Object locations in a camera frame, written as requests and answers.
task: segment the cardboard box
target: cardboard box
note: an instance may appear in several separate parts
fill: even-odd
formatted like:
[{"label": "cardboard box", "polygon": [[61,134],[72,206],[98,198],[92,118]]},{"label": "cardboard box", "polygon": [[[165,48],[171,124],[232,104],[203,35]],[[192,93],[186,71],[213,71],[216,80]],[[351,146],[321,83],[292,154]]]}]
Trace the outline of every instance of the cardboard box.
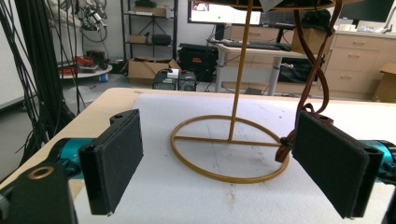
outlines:
[{"label": "cardboard box", "polygon": [[[321,44],[323,43],[326,32],[324,30],[314,29],[314,28],[304,28],[304,39],[308,44],[308,47],[314,54],[318,54]],[[329,37],[326,43],[324,52],[329,51],[330,44],[332,43],[332,37]],[[300,39],[297,35],[297,31],[294,32],[293,40],[291,41],[291,51],[305,53],[303,46],[301,46]]]},{"label": "cardboard box", "polygon": [[128,63],[128,78],[140,84],[151,85],[152,81],[163,69],[176,68],[181,69],[177,62],[173,59],[136,57],[132,58]]},{"label": "cardboard box", "polygon": [[148,38],[145,35],[131,35],[129,41],[135,44],[146,44]]},{"label": "cardboard box", "polygon": [[396,64],[387,63],[379,70],[384,73],[384,76],[375,91],[373,101],[396,103]]},{"label": "cardboard box", "polygon": [[152,15],[156,17],[166,17],[166,8],[164,7],[134,7],[136,14]]}]

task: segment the metal shelving unit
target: metal shelving unit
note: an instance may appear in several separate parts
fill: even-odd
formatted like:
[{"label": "metal shelving unit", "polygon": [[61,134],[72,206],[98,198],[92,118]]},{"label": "metal shelving unit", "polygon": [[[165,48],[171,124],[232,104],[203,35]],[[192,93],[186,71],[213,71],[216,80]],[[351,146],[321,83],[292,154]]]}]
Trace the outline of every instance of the metal shelving unit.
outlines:
[{"label": "metal shelving unit", "polygon": [[[134,45],[146,45],[149,48],[152,48],[152,56],[155,56],[155,50],[157,47],[159,48],[171,48],[172,49],[172,58],[177,58],[177,0],[174,1],[174,18],[165,18],[165,17],[157,17],[157,16],[146,16],[146,15],[136,15],[131,13],[132,9],[132,0],[120,0],[121,4],[121,22],[122,22],[122,48],[123,48],[123,57],[124,60],[127,61],[130,58],[134,57]],[[140,32],[133,32],[133,18],[147,18],[147,25],[140,30]],[[156,34],[155,26],[159,27],[163,34],[166,34],[165,30],[160,26],[157,20],[169,20],[173,22],[173,33],[172,33],[172,42],[169,46],[160,46],[153,44],[136,44],[131,43],[129,41],[130,35],[141,34],[143,31],[147,30],[151,26],[151,33]]]}]

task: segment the gold metal stand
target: gold metal stand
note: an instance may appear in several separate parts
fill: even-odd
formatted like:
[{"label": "gold metal stand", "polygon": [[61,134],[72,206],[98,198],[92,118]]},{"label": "gold metal stand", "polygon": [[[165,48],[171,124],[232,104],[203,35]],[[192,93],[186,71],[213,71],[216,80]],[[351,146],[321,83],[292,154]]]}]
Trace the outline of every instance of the gold metal stand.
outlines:
[{"label": "gold metal stand", "polygon": [[[176,140],[190,140],[190,141],[204,141],[204,142],[214,142],[214,143],[224,143],[224,144],[239,144],[239,145],[251,145],[251,146],[269,146],[269,147],[279,147],[279,137],[276,136],[276,134],[272,133],[268,129],[262,127],[261,125],[246,120],[246,119],[240,119],[236,117],[236,110],[238,107],[238,100],[239,100],[239,92],[241,89],[241,81],[242,81],[242,74],[244,70],[244,61],[245,61],[245,56],[246,56],[246,51],[247,51],[247,42],[248,42],[248,29],[249,29],[249,21],[250,21],[250,16],[251,16],[251,11],[253,7],[253,0],[248,1],[247,5],[247,19],[245,23],[245,31],[244,31],[244,37],[243,37],[243,44],[242,44],[242,50],[241,50],[241,58],[239,60],[239,68],[238,68],[238,77],[236,80],[236,88],[235,88],[235,95],[233,98],[233,113],[231,116],[222,116],[222,115],[209,115],[209,116],[201,116],[201,117],[196,117],[193,119],[188,119],[185,120],[184,122],[180,123],[179,125],[176,126],[176,128],[173,130],[172,135],[171,135],[171,143],[172,143],[172,149],[177,155],[177,157],[187,166],[189,166],[192,170],[202,174],[206,175],[208,177],[212,177],[217,180],[221,181],[227,181],[227,182],[233,182],[233,183],[243,183],[243,184],[249,184],[249,183],[257,183],[257,182],[262,182],[266,181],[269,179],[272,179],[278,175],[280,175],[288,166],[289,164],[289,156],[283,161],[281,167],[276,170],[275,172],[269,174],[269,175],[262,175],[262,176],[257,176],[257,177],[233,177],[233,176],[227,176],[227,175],[220,175],[220,174],[215,174],[211,173],[203,168],[200,168],[190,161],[188,161],[186,158],[184,158],[180,152],[177,149],[176,146]],[[177,132],[184,126],[189,125],[190,123],[199,121],[199,120],[205,120],[205,119],[227,119],[231,121],[231,126],[230,126],[230,132],[229,132],[229,137],[228,139],[213,139],[213,138],[199,138],[199,137],[189,137],[189,136],[177,136]],[[263,142],[249,142],[249,141],[234,141],[233,140],[233,129],[235,126],[235,122],[242,122],[247,125],[250,125],[252,127],[255,127],[267,134],[269,134],[271,137],[273,137],[276,140],[276,143],[263,143]]]}]

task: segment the drawer handle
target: drawer handle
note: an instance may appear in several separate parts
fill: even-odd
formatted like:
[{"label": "drawer handle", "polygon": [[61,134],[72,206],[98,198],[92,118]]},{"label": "drawer handle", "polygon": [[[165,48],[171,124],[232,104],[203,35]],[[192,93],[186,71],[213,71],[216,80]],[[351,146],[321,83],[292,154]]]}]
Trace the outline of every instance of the drawer handle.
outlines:
[{"label": "drawer handle", "polygon": [[359,58],[359,57],[360,57],[359,54],[351,54],[351,53],[349,53],[347,56],[348,56],[349,58]]},{"label": "drawer handle", "polygon": [[260,35],[260,33],[249,32],[250,35]]},{"label": "drawer handle", "polygon": [[352,76],[340,76],[341,79],[352,79]]},{"label": "drawer handle", "polygon": [[354,40],[354,41],[353,41],[353,44],[356,44],[356,45],[364,45],[365,43],[364,43],[364,42],[359,42],[359,41]]}]

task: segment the monitor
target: monitor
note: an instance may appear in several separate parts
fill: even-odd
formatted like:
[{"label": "monitor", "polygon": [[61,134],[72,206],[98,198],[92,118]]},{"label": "monitor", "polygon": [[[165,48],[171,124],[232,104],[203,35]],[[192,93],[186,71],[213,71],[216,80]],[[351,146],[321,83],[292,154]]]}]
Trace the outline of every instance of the monitor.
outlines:
[{"label": "monitor", "polygon": [[353,20],[358,26],[359,21],[385,22],[392,8],[394,0],[364,0],[362,2],[344,5],[341,19]]},{"label": "monitor", "polygon": [[[209,3],[189,1],[188,23],[214,24],[216,26],[215,38],[221,40],[224,37],[225,24],[245,24],[247,12],[229,6],[221,6]],[[253,11],[250,17],[250,25],[260,24],[260,11]]]}]

